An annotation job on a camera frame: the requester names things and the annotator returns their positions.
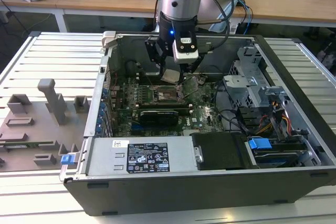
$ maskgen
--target slotted metal platform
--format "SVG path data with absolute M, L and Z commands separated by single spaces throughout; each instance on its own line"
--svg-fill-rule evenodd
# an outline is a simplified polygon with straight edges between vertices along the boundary
M 336 133 L 336 78 L 302 44 L 291 39 L 266 39 L 288 72 Z M 280 85 L 270 68 L 275 85 Z
M 101 53 L 101 34 L 41 33 L 29 37 L 0 75 L 0 123 L 13 93 L 45 101 L 37 90 L 40 78 L 54 78 L 65 100 L 91 97 Z M 336 132 L 336 81 L 300 43 L 267 39 L 308 98 Z M 278 84 L 275 75 L 269 75 Z M 0 223 L 296 223 L 336 222 L 336 187 L 318 188 L 294 204 L 91 217 L 60 182 L 60 171 L 0 173 Z

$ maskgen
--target motherboard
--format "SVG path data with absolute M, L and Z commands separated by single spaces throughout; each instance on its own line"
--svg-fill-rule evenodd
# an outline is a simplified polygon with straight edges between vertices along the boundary
M 150 76 L 118 78 L 112 75 L 107 136 L 183 136 L 223 131 L 214 110 L 215 83 L 206 76 L 187 76 L 171 84 Z

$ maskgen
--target blue latch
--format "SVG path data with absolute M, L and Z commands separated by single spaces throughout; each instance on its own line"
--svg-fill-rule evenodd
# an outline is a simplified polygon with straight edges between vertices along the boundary
M 268 138 L 252 138 L 248 141 L 251 149 L 272 149 L 272 145 Z
M 63 155 L 61 158 L 61 165 L 74 165 L 75 164 L 75 154 Z

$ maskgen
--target power supply label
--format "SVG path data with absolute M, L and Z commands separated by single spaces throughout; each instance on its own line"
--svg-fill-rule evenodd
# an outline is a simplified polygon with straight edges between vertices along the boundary
M 128 173 L 162 173 L 169 171 L 167 143 L 128 145 Z

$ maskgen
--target desk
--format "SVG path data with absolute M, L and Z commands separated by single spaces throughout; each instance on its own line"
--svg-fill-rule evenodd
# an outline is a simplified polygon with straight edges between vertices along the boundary
M 155 0 L 4 0 L 15 12 L 52 13 L 61 32 L 67 32 L 64 14 L 153 17 Z M 253 23 L 336 27 L 336 0 L 246 0 L 253 9 Z M 244 9 L 237 7 L 231 23 L 238 24 Z
M 22 0 L 3 1 L 14 12 L 54 14 L 62 33 L 68 31 L 64 14 L 152 18 L 155 8 L 155 0 L 43 0 L 31 3 Z M 7 11 L 2 3 L 0 11 Z
M 253 23 L 336 27 L 336 0 L 246 0 L 254 12 Z M 234 18 L 244 9 L 235 9 Z

